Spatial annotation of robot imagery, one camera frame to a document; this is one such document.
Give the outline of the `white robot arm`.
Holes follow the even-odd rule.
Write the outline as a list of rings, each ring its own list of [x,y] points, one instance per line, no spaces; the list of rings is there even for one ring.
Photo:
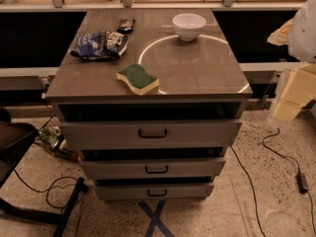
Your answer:
[[[316,0],[307,0],[291,20],[270,34],[268,43],[286,45],[290,56],[307,62],[289,73],[273,110],[275,119],[290,121],[316,100]]]

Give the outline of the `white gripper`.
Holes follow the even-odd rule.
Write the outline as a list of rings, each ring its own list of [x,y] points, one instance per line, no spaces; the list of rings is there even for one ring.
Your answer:
[[[292,19],[285,22],[268,37],[268,43],[288,45]],[[311,101],[316,100],[316,64],[293,69],[277,101],[272,117],[281,121],[293,120]]]

